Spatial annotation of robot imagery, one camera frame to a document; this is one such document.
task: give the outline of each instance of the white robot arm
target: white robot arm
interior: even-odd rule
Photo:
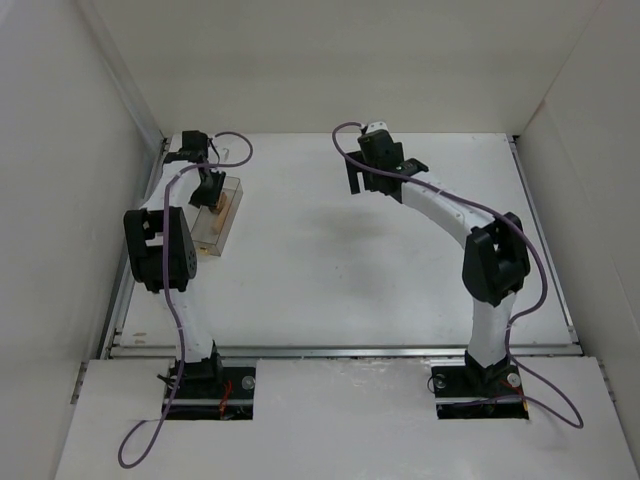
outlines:
[[[413,178],[445,189],[431,172],[419,172]],[[483,228],[493,222],[488,214],[456,203],[420,185],[406,182],[401,188],[403,205],[429,217],[463,249],[473,229]],[[509,293],[498,306],[473,299],[473,331],[467,351],[482,367],[498,364],[507,355],[504,336],[515,300],[515,292]]]
[[[465,362],[479,384],[495,381],[509,368],[505,334],[516,293],[530,271],[525,245],[501,221],[441,195],[449,190],[425,165],[404,159],[402,144],[392,140],[383,122],[364,127],[358,143],[361,150],[348,156],[360,167],[346,161],[351,193],[360,192],[361,174],[366,190],[384,193],[426,215],[464,249],[462,278],[473,297],[473,332]],[[435,188],[409,182],[407,177]],[[506,216],[521,226],[514,214]]]
[[[162,290],[161,251],[162,212],[164,210],[165,187],[184,167],[193,163],[207,163],[210,140],[202,132],[187,131],[182,134],[182,146],[177,152],[169,152],[162,165],[162,176],[151,197],[138,210],[125,214],[125,234],[134,278],[153,292],[154,301],[159,302],[166,313],[167,322],[172,322],[169,308]],[[224,172],[208,169],[192,169],[184,173],[171,189],[169,272],[171,298],[180,312],[187,364],[216,360],[215,343],[208,333],[204,318],[199,315],[195,289],[187,288],[197,272],[197,258],[190,231],[201,206],[215,207],[224,184]]]

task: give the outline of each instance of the white enclosure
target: white enclosure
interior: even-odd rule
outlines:
[[[186,458],[172,448],[174,439],[221,443],[214,440],[220,431],[212,431],[210,424],[174,422],[160,437],[158,448],[166,457],[160,452],[141,470],[127,473],[118,470],[115,461],[126,426],[132,420],[153,418],[159,408],[153,404],[160,395],[154,375],[166,364],[166,359],[124,358],[127,349],[129,356],[171,354],[156,348],[169,346],[170,331],[145,330],[148,345],[145,341],[141,345],[142,337],[135,336],[138,328],[148,328],[154,312],[145,307],[144,292],[131,297],[122,214],[139,205],[150,180],[153,184],[152,166],[158,164],[165,137],[181,130],[251,133],[256,159],[265,162],[238,170],[245,198],[237,223],[224,256],[202,267],[205,287],[218,289],[207,299],[208,309],[227,315],[225,342],[354,346],[380,345],[381,339],[390,338],[388,345],[440,348],[424,351],[425,356],[459,356],[458,350],[445,348],[463,346],[470,332],[470,324],[460,319],[466,307],[458,301],[465,292],[460,285],[452,286],[459,280],[453,271],[455,262],[461,261],[457,246],[444,234],[439,237],[437,229],[415,226],[409,215],[415,212],[396,215],[400,207],[388,199],[351,198],[342,190],[345,174],[331,151],[328,133],[342,121],[373,118],[384,118],[393,132],[415,132],[398,138],[419,158],[425,152],[421,160],[441,170],[460,193],[501,209],[515,205],[518,213],[523,212],[525,229],[534,241],[542,246],[546,238],[545,253],[553,260],[562,289],[559,293],[554,289],[546,310],[530,319],[535,326],[516,330],[514,340],[527,348],[564,348],[556,351],[562,355],[584,351],[602,362],[609,377],[605,385],[595,359],[528,359],[563,382],[592,423],[582,432],[567,432],[534,412],[530,425],[496,424],[490,428],[500,439],[496,441],[505,435],[517,438],[507,442],[517,462],[514,468],[528,469],[522,478],[607,474],[637,478],[624,440],[637,463],[639,24],[636,0],[0,0],[2,478],[54,478],[72,416],[59,479],[88,478],[84,469],[95,466],[100,469],[89,475],[93,478],[156,478],[149,472],[162,467],[176,469],[175,478]],[[442,132],[464,135],[431,135]],[[273,135],[279,133],[298,135]],[[509,135],[520,135],[517,151]],[[510,156],[512,149],[515,157]],[[294,157],[301,160],[296,163]],[[325,157],[329,157],[326,165],[314,166],[312,160]],[[482,166],[470,167],[471,159],[480,159]],[[297,172],[291,170],[294,164],[300,166]],[[323,230],[333,229],[327,238],[318,236],[315,222],[303,221],[304,211],[312,211],[323,193],[302,183],[305,168],[322,178],[331,192],[329,210],[338,220]],[[491,169],[500,173],[490,175]],[[294,181],[278,187],[279,180]],[[279,190],[273,194],[270,188]],[[275,201],[282,199],[289,202],[284,207]],[[276,218],[280,215],[290,234],[269,226],[263,217],[265,207],[271,207],[269,218],[276,210]],[[360,233],[354,230],[358,225]],[[250,235],[266,235],[279,250],[269,258],[252,257],[259,237]],[[366,237],[366,248],[352,252],[345,262],[377,268],[385,278],[399,276],[403,269],[397,265],[404,266],[409,274],[398,280],[397,287],[380,281],[373,270],[360,272],[363,275],[355,279],[331,271],[335,265],[328,265],[328,260],[335,260],[340,246],[351,243],[354,236],[362,242],[359,235]],[[424,277],[420,287],[429,293],[409,306],[419,290],[398,293],[393,288],[415,287],[422,278],[407,255],[418,235],[429,238],[442,252],[441,257],[419,252],[420,259],[431,262],[430,268],[439,266],[452,273],[438,277],[441,282]],[[403,250],[385,255],[397,238]],[[296,250],[295,242],[277,243],[287,239],[330,245],[324,251],[326,270],[323,265],[293,262],[290,255],[303,256],[307,251]],[[300,264],[313,267],[312,282],[324,288],[335,280],[331,284],[335,291],[327,297],[330,304],[314,304],[317,298],[298,276]],[[270,295],[269,288],[260,286],[265,284],[265,272],[278,266],[283,268],[278,278],[299,294],[289,309]],[[252,275],[261,282],[249,285],[251,300],[234,309],[232,296]],[[355,293],[358,288],[384,287],[378,295],[380,308],[372,309],[364,297],[358,303],[355,297],[338,295],[341,285],[353,287]],[[523,301],[531,301],[537,287],[528,286]],[[568,323],[562,291],[571,314]],[[443,305],[434,307],[437,300]],[[234,322],[260,306],[270,309],[265,313],[267,327],[247,324],[243,330]],[[385,312],[383,307],[391,310]],[[305,308],[311,311],[308,318],[294,324]],[[441,320],[416,329],[417,311],[425,309]],[[350,322],[332,317],[324,328],[318,326],[321,316],[345,311]],[[393,313],[398,313],[398,323],[380,327],[381,319]],[[313,333],[317,342],[305,341]],[[344,342],[332,340],[340,335]],[[145,346],[156,348],[155,353]],[[93,360],[86,390],[74,391],[82,362],[106,358],[109,351],[122,358]],[[384,377],[381,367],[374,375],[363,363],[345,360],[344,365],[349,378],[369,386],[383,378],[387,386],[396,380],[410,383],[416,369],[426,368],[421,360],[385,361],[392,362],[386,364],[394,373],[391,377]],[[346,450],[356,439],[340,426],[349,415],[338,407],[351,411],[358,405],[368,411],[371,416],[358,417],[353,432],[373,438],[380,431],[369,420],[382,410],[388,413],[391,400],[384,389],[379,395],[359,397],[353,382],[341,388],[336,380],[334,390],[328,391],[316,388],[323,381],[332,383],[331,378],[344,379],[344,371],[333,371],[335,367],[324,360],[260,363],[266,380],[258,390],[263,402],[256,406],[258,413],[282,420],[286,402],[300,401],[295,395],[281,398],[278,389],[293,390],[302,378],[315,379],[299,394],[320,402],[326,414],[334,415],[319,441],[346,442],[333,445],[332,458],[347,477],[390,472],[398,478],[431,474],[458,478],[469,473],[427,471],[430,465],[421,463],[421,451],[412,448],[437,439],[419,429],[411,430],[413,447],[394,450],[408,442],[403,426],[416,421],[407,415],[423,414],[421,409],[428,407],[419,399],[422,390],[411,390],[418,383],[403,384],[408,388],[407,402],[402,404],[406,410],[396,406],[393,415],[383,416],[385,425],[395,428],[396,442],[388,451],[406,460],[404,471],[388,471],[391,467],[381,457],[362,448],[350,458],[341,456],[340,449]],[[612,389],[615,410],[606,386]],[[564,408],[540,384],[531,383],[531,393]],[[324,401],[325,395],[336,403]],[[303,406],[296,414],[304,420],[300,424],[304,428],[279,432],[270,448],[285,448],[291,438],[305,435],[310,442],[313,435],[305,428],[324,423]],[[442,431],[438,438],[448,439],[442,442],[442,451],[436,448],[424,458],[444,458],[459,437],[447,437],[451,430],[433,419],[421,417],[420,422],[433,432]],[[260,439],[277,427],[256,421],[244,428],[260,432],[255,437]],[[473,438],[480,431],[486,433],[481,430],[486,428],[477,424],[458,433]],[[610,441],[603,442],[603,432]],[[240,440],[233,437],[231,443]],[[132,443],[132,455],[144,441],[141,435]],[[261,448],[259,442],[252,445]],[[469,450],[463,441],[459,446]],[[299,458],[307,458],[306,464],[283,461],[282,471],[271,473],[302,478],[305,468],[316,468],[313,456],[305,457],[308,452],[300,448]],[[211,461],[207,452],[195,445],[188,450],[201,467],[194,478],[210,478],[204,475]],[[468,457],[469,468],[484,475],[479,478],[507,474],[504,465],[482,462],[475,455]],[[367,471],[373,464],[376,471]],[[548,469],[540,469],[540,464]],[[314,472],[322,478],[335,474],[321,467]]]

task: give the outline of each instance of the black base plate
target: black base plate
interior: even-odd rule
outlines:
[[[222,381],[194,379],[183,381],[171,405],[167,420],[251,420],[253,419],[253,388],[244,388],[242,380],[255,380],[255,367],[225,367]],[[231,382],[231,393],[221,418],[220,401],[225,396],[225,385]],[[165,402],[171,389],[165,390]]]
[[[232,405],[234,400],[253,400],[255,389],[245,390],[242,388],[244,377],[256,378],[255,367],[225,367],[222,371],[222,381],[192,380],[183,382],[176,394],[176,400],[222,400],[225,394],[225,385],[231,382],[231,394],[228,404]],[[169,396],[169,391],[165,393],[165,398]]]
[[[458,398],[494,398],[518,395],[514,387],[507,382],[510,373],[518,374],[516,366],[507,367],[491,383],[478,388],[469,380],[467,366],[433,367],[433,391],[437,399]],[[519,399],[510,403],[494,403],[487,405],[461,406],[460,403],[439,402],[436,408],[438,418],[448,419],[480,419],[480,418],[522,418],[528,419],[526,404]]]

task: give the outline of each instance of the clear plastic container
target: clear plastic container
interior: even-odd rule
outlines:
[[[217,257],[222,255],[241,199],[240,179],[226,177],[218,206],[215,209],[200,208],[200,213],[191,229],[191,238],[199,254]]]

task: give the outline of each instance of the white table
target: white table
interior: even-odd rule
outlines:
[[[541,410],[530,420],[437,420],[421,360],[260,361],[252,421],[169,421],[139,467],[116,452],[140,419],[159,416],[166,360],[92,361],[57,480],[475,479],[637,480],[595,359],[526,363],[584,416],[574,430]],[[546,386],[525,391],[570,415]],[[133,461],[154,424],[131,439]]]
[[[244,197],[223,256],[198,267],[192,287],[217,343],[261,346],[464,346],[471,297],[463,252],[426,217],[377,193],[351,196],[330,135],[251,135],[255,157],[229,174]],[[356,135],[342,135],[355,149]],[[394,134],[407,157],[427,164],[458,194],[513,211],[540,248],[507,137]],[[240,140],[222,142],[229,162]],[[535,268],[515,310],[540,292]],[[174,345],[162,309],[136,285],[119,344]],[[542,310],[516,324],[513,343],[571,343],[555,290]]]

